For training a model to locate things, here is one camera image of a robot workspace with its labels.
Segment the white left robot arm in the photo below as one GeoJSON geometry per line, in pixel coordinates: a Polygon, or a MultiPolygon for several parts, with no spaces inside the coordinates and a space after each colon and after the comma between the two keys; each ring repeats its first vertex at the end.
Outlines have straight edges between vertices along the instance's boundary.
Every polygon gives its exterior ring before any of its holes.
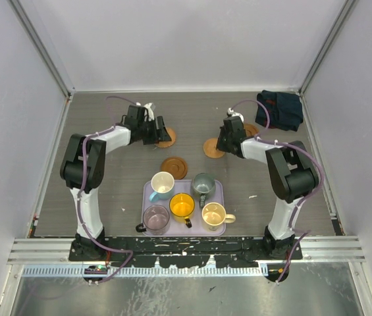
{"type": "Polygon", "coordinates": [[[88,135],[73,134],[66,147],[60,168],[73,197],[77,229],[72,251],[92,261],[112,252],[105,241],[105,229],[99,214],[99,186],[105,174],[106,155],[134,142],[153,145],[169,142],[162,116],[155,116],[153,103],[133,103],[120,122],[106,130],[88,135]]]}

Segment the brown wooden coaster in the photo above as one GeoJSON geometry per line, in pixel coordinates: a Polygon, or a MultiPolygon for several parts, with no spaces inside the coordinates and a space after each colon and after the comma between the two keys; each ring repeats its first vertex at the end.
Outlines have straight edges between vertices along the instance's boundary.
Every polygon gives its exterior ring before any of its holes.
{"type": "Polygon", "coordinates": [[[217,138],[209,138],[203,144],[203,152],[205,155],[212,159],[219,159],[225,155],[224,151],[217,149],[217,138]]]}
{"type": "Polygon", "coordinates": [[[188,165],[181,157],[168,157],[161,163],[160,171],[170,173],[175,180],[182,180],[188,173],[188,165]]]}

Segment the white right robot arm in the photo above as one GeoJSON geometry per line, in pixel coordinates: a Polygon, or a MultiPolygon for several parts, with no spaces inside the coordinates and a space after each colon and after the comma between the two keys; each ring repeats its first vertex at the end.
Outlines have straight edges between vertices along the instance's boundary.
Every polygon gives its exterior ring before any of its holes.
{"type": "Polygon", "coordinates": [[[247,136],[237,116],[223,120],[216,148],[267,165],[277,200],[273,217],[265,227],[262,249],[267,257],[279,259],[294,245],[294,227],[302,204],[321,184],[317,161],[301,141],[283,143],[247,136]]]}

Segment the grey green ceramic mug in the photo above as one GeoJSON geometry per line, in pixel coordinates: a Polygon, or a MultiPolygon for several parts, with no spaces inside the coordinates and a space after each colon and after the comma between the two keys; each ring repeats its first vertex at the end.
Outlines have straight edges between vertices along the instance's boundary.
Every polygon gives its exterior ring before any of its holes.
{"type": "Polygon", "coordinates": [[[190,189],[191,195],[197,199],[199,208],[202,209],[206,201],[215,194],[215,179],[208,173],[199,173],[193,178],[190,189]]]}

